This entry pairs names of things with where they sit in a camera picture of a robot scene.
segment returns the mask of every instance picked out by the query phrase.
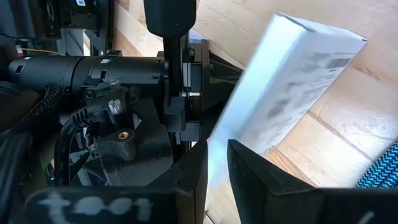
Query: black metal frame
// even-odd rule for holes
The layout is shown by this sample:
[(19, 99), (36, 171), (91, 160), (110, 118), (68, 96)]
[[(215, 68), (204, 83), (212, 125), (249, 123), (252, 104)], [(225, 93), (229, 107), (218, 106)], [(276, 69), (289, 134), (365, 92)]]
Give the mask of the black metal frame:
[(82, 29), (84, 24), (74, 23), (72, 27), (61, 29), (62, 39), (58, 40), (58, 51), (67, 55), (83, 55), (84, 32), (90, 40), (90, 55), (100, 56), (113, 46), (114, 3), (111, 0), (96, 0), (97, 26)]

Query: black cable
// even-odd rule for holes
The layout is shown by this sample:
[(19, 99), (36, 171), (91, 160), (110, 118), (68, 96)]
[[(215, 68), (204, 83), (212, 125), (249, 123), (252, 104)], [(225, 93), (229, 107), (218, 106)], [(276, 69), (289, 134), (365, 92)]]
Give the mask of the black cable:
[(90, 152), (84, 153), (84, 155), (82, 155), (80, 159), (74, 163), (74, 165), (70, 166), (70, 182), (72, 182), (73, 178), (75, 178), (79, 170), (85, 165), (89, 156)]
[(98, 108), (84, 107), (73, 113), (62, 127), (54, 152), (55, 186), (70, 185), (69, 154), (75, 133), (84, 127), (91, 127), (95, 122), (100, 122), (102, 119), (101, 113), (102, 111)]
[(57, 139), (54, 151), (54, 178), (55, 186), (68, 186), (70, 184), (69, 154), (75, 133), (80, 128), (72, 119), (62, 127), (60, 137)]
[(0, 223), (8, 223), (19, 168), (31, 145), (32, 135), (19, 133), (9, 135), (0, 147)]
[(50, 83), (45, 87), (45, 95), (43, 99), (33, 107), (33, 109), (24, 116), (11, 129), (3, 132), (0, 137), (5, 138), (8, 134), (21, 132), (36, 132), (39, 127), (46, 124), (50, 117), (58, 114), (58, 109), (63, 98), (62, 88)]

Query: barcode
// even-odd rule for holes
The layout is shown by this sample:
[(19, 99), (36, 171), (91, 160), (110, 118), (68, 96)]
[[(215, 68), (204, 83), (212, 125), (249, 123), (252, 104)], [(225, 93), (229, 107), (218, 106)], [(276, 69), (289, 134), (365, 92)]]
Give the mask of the barcode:
[(350, 58), (330, 60), (326, 68), (341, 68), (348, 65)]
[(85, 0), (76, 0), (78, 6), (86, 6)]

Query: black cylindrical motor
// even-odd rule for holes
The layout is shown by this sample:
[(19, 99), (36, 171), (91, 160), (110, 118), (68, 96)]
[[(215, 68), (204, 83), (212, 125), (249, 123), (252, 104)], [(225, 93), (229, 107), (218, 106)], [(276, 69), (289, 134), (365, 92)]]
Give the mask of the black cylindrical motor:
[(138, 86), (141, 94), (161, 95), (164, 60), (157, 57), (44, 56), (15, 60), (9, 66), (13, 82), (35, 91), (48, 83), (60, 85), (65, 93), (80, 96), (87, 79), (106, 83), (119, 80), (122, 86)]

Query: black plastic part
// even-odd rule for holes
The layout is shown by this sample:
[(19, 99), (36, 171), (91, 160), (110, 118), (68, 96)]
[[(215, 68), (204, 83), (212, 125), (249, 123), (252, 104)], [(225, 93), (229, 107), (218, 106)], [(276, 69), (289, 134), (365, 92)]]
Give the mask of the black plastic part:
[(238, 81), (243, 70), (210, 52), (211, 76), (228, 81)]
[(169, 79), (169, 96), (179, 96), (183, 85), (180, 38), (163, 38), (163, 46), (166, 75)]
[(200, 139), (200, 123), (199, 122), (187, 122), (185, 130), (181, 132), (181, 141), (196, 142)]
[(36, 92), (15, 83), (0, 82), (0, 133), (12, 128), (40, 100)]
[(169, 132), (185, 130), (185, 98), (173, 96), (169, 104), (164, 105), (164, 124)]
[(169, 133), (159, 122), (153, 100), (139, 100), (140, 111), (136, 111), (135, 106), (132, 112), (142, 120), (135, 130), (136, 156), (132, 161), (115, 156), (102, 158), (103, 169), (112, 186), (145, 186), (174, 163)]
[(228, 170), (241, 223), (397, 223), (397, 189), (316, 189), (236, 140)]
[(60, 37), (56, 16), (50, 16), (42, 0), (0, 1), (2, 15), (1, 32), (13, 37), (35, 38)]
[(70, 91), (73, 74), (81, 57), (38, 56), (13, 61), (9, 74), (13, 82), (41, 92), (49, 83), (60, 85), (65, 92)]
[(8, 81), (8, 66), (13, 60), (17, 59), (15, 41), (7, 37), (0, 37), (0, 81)]
[(48, 188), (28, 199), (25, 215), (28, 223), (43, 224), (103, 223), (104, 220), (202, 224), (206, 191), (207, 143), (202, 140), (145, 187)]
[(144, 0), (149, 32), (160, 37), (182, 37), (195, 24), (196, 0)]
[(135, 132), (132, 129), (120, 129), (119, 131), (98, 139), (95, 148), (101, 157), (116, 156), (124, 161), (132, 161), (137, 153)]
[(113, 25), (114, 25), (114, 1), (96, 0), (97, 29), (86, 30), (86, 35), (93, 46), (92, 56), (97, 56), (101, 52), (106, 54), (112, 49), (113, 43)]
[(32, 146), (32, 135), (9, 135), (0, 147), (0, 223), (8, 223), (19, 177), (24, 170), (21, 164)]
[(8, 71), (12, 81), (35, 91), (51, 82), (75, 99), (80, 98), (81, 87), (115, 80), (122, 86), (136, 85), (143, 95), (153, 96), (162, 94), (164, 61), (151, 57), (32, 57), (13, 61)]

